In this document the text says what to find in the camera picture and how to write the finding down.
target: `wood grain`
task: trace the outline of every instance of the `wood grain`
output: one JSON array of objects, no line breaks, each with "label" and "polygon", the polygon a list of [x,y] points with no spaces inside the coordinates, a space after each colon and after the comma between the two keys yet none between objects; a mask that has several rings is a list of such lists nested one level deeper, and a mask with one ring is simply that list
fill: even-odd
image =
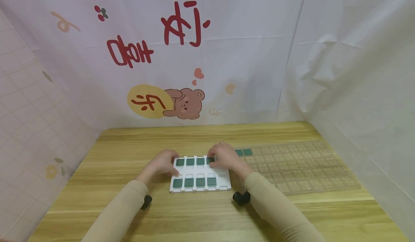
[{"label": "wood grain", "polygon": [[[234,147],[322,140],[307,122],[104,131],[33,233],[30,242],[80,241],[118,191],[164,148],[204,155],[213,144]],[[232,202],[241,190],[169,193],[170,177],[149,186],[153,202],[134,218],[124,241],[280,241],[251,205]],[[408,241],[364,189],[289,196],[327,241]]]}]

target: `yellow circle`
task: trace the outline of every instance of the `yellow circle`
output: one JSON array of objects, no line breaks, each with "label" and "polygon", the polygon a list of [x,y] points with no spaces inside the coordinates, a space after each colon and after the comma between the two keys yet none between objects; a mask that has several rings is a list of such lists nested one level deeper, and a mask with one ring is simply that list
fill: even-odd
[{"label": "yellow circle", "polygon": [[159,119],[164,116],[163,111],[173,110],[170,95],[159,87],[147,84],[131,88],[127,95],[127,103],[132,111],[148,119]]}]

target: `person's left hand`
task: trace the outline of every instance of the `person's left hand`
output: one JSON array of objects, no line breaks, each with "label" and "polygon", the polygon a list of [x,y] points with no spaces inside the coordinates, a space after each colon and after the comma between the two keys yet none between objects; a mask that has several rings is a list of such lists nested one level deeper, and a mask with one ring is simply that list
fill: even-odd
[{"label": "person's left hand", "polygon": [[174,150],[165,149],[158,153],[136,177],[137,181],[148,185],[151,177],[156,174],[168,174],[169,176],[178,176],[179,171],[173,167],[174,159],[179,154]]},{"label": "person's left hand", "polygon": [[177,176],[179,171],[173,167],[174,159],[179,157],[179,154],[174,150],[164,149],[153,158],[150,163],[145,166],[152,170],[154,174],[169,174]]}]

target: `long sleeve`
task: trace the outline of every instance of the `long sleeve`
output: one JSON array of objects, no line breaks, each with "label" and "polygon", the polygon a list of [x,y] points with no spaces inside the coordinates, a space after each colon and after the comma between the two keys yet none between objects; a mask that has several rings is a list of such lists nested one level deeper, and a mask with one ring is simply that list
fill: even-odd
[{"label": "long sleeve", "polygon": [[117,242],[128,230],[148,193],[145,184],[131,181],[99,215],[82,242]]},{"label": "long sleeve", "polygon": [[251,204],[256,212],[282,234],[284,241],[325,241],[301,211],[261,174],[250,174],[244,185],[251,193]]}]

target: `black clamp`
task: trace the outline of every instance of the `black clamp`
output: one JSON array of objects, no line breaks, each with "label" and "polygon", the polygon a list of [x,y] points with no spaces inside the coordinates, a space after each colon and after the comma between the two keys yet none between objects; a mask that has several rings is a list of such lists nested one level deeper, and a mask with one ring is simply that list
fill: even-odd
[{"label": "black clamp", "polygon": [[243,195],[240,192],[234,193],[232,199],[238,204],[239,206],[243,206],[251,201],[251,194],[246,191]]},{"label": "black clamp", "polygon": [[144,204],[143,204],[143,206],[141,206],[140,210],[146,210],[147,207],[150,205],[152,200],[153,200],[153,198],[150,195],[146,195],[144,197]]}]

